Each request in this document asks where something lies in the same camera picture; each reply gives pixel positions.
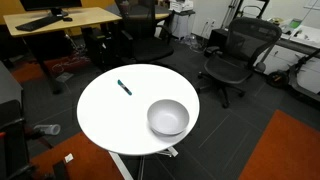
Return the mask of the teal marker pen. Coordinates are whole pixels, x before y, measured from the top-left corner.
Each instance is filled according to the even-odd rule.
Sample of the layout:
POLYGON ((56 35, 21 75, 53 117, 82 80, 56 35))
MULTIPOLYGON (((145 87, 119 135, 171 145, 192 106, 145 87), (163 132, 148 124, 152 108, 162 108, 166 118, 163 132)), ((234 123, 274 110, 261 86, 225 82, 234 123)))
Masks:
POLYGON ((126 85, 122 83, 120 79, 117 80, 117 83, 128 95, 132 95, 132 92, 126 87, 126 85))

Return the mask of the black office chair at desk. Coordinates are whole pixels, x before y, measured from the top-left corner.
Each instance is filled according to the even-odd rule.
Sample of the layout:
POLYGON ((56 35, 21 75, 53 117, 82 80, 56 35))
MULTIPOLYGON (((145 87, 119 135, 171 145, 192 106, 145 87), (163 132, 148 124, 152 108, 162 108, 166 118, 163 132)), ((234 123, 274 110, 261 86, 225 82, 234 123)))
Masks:
POLYGON ((158 25, 154 0, 115 0, 122 22, 119 57, 129 63, 148 63, 173 54, 171 31, 158 25))

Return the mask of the black electric scooter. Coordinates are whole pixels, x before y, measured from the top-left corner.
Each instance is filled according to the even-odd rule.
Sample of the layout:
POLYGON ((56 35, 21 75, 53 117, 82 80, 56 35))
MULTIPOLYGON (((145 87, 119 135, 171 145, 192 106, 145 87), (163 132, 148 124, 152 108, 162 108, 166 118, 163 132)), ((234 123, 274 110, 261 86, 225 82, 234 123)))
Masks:
POLYGON ((275 88, 285 88, 287 86, 291 86, 295 91, 319 102, 320 95, 307 90, 306 88, 303 88, 298 84, 297 80, 297 76, 299 71, 301 70, 301 67, 319 53, 320 49, 316 49, 310 55, 301 57, 296 64, 289 65, 286 71, 277 70, 270 73, 266 78, 267 83, 275 88))

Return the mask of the wooden desk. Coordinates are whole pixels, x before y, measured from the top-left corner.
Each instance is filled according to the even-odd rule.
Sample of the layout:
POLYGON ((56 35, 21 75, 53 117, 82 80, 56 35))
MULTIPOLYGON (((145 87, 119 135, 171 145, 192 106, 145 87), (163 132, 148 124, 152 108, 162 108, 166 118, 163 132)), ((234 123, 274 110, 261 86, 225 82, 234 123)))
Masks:
POLYGON ((45 61, 71 53, 72 46, 65 39, 65 30, 95 24, 107 28, 109 22, 119 20, 119 16, 100 7, 67 11, 56 8, 55 14, 49 10, 4 16, 10 35, 23 39, 45 74, 53 94, 59 94, 61 87, 48 70, 45 61))

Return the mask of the black computer mouse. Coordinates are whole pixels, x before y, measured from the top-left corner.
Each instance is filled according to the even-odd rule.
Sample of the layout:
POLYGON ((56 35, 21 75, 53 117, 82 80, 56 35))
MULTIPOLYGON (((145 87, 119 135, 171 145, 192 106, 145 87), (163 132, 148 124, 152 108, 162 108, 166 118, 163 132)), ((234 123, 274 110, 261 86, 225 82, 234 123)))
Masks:
POLYGON ((63 21, 64 22, 71 22, 71 21, 73 21, 73 19, 70 17, 65 17, 65 18, 63 18, 63 21))

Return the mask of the black mesh office chair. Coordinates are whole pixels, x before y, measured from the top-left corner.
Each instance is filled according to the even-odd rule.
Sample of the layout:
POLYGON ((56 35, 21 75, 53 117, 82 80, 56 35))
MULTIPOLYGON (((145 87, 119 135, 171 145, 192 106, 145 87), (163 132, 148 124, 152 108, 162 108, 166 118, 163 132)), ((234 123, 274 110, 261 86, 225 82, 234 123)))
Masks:
POLYGON ((282 30, 265 20, 249 17, 234 19, 228 27, 227 38, 222 48, 211 46, 212 55, 204 64, 204 72, 198 78, 212 79, 218 90, 222 90, 228 108, 230 101, 226 88, 234 88, 243 97, 245 91, 237 85, 253 74, 257 57, 274 45, 281 37, 282 30))

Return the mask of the clear plastic bottle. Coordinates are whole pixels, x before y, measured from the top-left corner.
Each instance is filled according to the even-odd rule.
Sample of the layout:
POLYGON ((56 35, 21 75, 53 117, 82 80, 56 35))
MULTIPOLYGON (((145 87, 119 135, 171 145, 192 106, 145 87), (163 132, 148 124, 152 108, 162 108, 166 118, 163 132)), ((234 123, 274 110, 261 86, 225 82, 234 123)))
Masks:
POLYGON ((59 124, 36 125, 35 129, 40 130, 46 135, 58 135, 60 133, 61 126, 59 124))

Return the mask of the black monitor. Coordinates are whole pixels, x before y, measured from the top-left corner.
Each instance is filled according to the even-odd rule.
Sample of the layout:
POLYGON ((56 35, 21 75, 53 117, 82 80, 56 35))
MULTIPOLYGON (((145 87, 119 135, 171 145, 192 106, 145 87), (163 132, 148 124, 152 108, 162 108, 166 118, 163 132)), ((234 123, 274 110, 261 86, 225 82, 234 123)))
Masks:
POLYGON ((63 8, 81 7, 81 0, 20 0, 25 11, 49 10, 54 16, 67 16, 63 8))

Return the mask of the round white table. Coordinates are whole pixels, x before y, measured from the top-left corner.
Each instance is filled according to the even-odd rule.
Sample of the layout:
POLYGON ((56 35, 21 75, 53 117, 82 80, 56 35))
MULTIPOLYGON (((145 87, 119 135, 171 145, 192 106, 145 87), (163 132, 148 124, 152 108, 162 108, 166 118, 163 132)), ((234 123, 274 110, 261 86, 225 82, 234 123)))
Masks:
POLYGON ((124 157, 139 162, 138 180, 169 180, 154 159, 159 154, 178 154, 174 146, 194 128, 199 112, 193 85, 183 75, 151 64, 125 65, 101 74, 83 90, 77 104, 82 132, 111 155, 127 180, 134 177, 123 163, 124 157), (118 79, 131 96, 118 85, 118 79), (163 135, 150 128, 148 108, 163 99, 175 100, 188 110, 189 124, 182 133, 163 135))

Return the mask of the black keyboard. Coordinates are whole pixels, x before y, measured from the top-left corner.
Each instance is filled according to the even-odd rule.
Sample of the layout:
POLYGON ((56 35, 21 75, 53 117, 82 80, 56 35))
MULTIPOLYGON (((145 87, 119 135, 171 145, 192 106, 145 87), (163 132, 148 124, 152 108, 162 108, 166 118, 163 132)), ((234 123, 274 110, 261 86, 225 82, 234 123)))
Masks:
POLYGON ((31 32, 31 31, 40 29, 42 27, 48 26, 50 24, 53 24, 55 22, 58 22, 60 20, 62 20, 62 17, 60 16, 47 16, 38 20, 34 20, 25 24, 18 25, 16 26, 16 29, 21 31, 31 32))

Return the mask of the grey bowl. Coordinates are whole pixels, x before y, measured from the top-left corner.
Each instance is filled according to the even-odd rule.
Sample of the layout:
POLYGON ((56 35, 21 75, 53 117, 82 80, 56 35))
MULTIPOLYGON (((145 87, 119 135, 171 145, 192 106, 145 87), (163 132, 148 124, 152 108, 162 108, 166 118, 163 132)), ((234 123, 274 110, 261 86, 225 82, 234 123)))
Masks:
POLYGON ((189 112, 181 103, 163 99, 154 102, 147 111, 150 128, 163 135, 182 133, 189 124, 189 112))

